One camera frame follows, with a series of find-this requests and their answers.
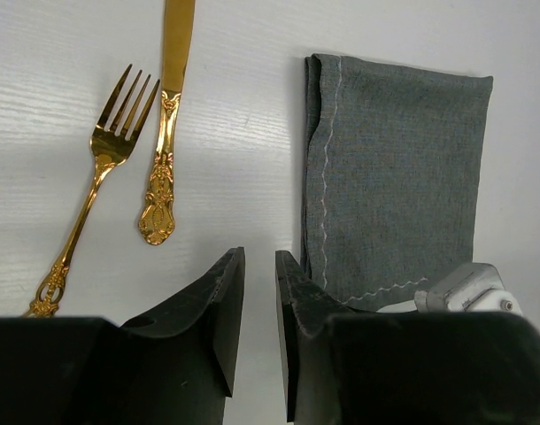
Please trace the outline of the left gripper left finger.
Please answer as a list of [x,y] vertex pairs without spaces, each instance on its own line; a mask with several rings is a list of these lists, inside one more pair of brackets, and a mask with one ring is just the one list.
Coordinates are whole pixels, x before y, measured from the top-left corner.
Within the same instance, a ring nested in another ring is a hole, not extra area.
[[121,424],[221,424],[234,390],[245,275],[242,247],[122,326],[133,340]]

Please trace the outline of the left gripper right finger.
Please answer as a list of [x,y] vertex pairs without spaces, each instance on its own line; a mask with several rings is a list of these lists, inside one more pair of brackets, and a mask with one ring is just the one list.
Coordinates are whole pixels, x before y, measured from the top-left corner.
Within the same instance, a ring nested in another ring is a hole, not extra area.
[[289,251],[275,253],[276,308],[289,423],[355,423],[356,314],[307,277]]

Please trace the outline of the gold knife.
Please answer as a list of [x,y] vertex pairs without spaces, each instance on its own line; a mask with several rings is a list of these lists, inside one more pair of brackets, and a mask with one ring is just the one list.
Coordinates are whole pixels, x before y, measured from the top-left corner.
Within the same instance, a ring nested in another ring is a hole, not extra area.
[[158,142],[138,228],[146,243],[162,244],[175,230],[174,133],[189,59],[196,2],[167,0],[164,11]]

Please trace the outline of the grey cloth napkin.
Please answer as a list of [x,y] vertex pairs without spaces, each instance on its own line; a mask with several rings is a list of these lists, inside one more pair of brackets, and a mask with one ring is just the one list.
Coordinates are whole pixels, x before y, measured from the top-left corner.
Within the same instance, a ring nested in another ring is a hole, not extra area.
[[376,311],[471,261],[492,78],[318,53],[305,75],[310,278]]

